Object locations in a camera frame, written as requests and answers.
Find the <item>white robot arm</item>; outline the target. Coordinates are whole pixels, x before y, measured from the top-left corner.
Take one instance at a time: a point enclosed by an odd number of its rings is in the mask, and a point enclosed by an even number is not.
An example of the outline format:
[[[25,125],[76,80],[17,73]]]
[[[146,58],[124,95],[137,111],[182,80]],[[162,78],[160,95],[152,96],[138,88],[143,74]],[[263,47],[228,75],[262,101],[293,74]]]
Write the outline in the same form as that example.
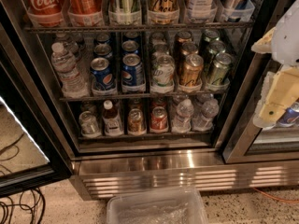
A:
[[[299,99],[299,0],[279,19],[276,26],[253,44],[255,53],[270,53],[272,60],[282,67],[268,72],[263,80],[253,124],[271,128]]]

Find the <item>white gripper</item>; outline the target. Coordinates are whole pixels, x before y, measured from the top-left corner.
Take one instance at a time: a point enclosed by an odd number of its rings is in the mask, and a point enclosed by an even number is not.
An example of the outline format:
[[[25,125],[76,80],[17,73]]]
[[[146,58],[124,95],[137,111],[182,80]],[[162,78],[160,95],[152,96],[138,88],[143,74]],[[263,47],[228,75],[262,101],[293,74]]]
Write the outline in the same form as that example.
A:
[[[273,27],[252,46],[255,53],[271,53]],[[268,72],[263,80],[261,99],[258,101],[253,124],[259,128],[272,128],[278,119],[299,99],[299,69],[287,67],[278,72]]]

